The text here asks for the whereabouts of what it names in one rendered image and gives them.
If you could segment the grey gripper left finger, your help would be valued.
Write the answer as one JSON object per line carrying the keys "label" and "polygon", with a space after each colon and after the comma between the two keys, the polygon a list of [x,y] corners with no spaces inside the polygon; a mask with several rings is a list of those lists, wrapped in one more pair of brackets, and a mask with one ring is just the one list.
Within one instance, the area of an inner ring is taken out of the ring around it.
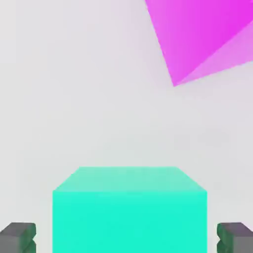
{"label": "grey gripper left finger", "polygon": [[36,253],[34,223],[12,222],[0,232],[0,253]]}

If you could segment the small turquoise cube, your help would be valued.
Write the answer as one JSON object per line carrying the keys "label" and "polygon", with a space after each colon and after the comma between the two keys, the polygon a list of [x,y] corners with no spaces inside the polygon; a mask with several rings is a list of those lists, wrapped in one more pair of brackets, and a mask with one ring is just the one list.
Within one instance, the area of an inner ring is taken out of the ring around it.
{"label": "small turquoise cube", "polygon": [[52,194],[52,253],[207,253],[207,192],[175,167],[83,167]]}

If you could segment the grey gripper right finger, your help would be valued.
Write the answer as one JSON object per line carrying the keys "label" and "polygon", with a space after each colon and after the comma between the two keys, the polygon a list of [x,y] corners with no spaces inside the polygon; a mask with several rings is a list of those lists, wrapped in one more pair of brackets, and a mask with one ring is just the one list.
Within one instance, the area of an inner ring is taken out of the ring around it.
{"label": "grey gripper right finger", "polygon": [[219,223],[217,235],[217,253],[253,253],[253,231],[243,223]]}

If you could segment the large magenta box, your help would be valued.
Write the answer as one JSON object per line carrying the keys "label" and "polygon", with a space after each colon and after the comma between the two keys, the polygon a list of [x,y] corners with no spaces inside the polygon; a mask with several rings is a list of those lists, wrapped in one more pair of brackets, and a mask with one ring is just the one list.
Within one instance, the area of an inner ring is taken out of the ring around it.
{"label": "large magenta box", "polygon": [[253,0],[145,0],[173,85],[253,61]]}

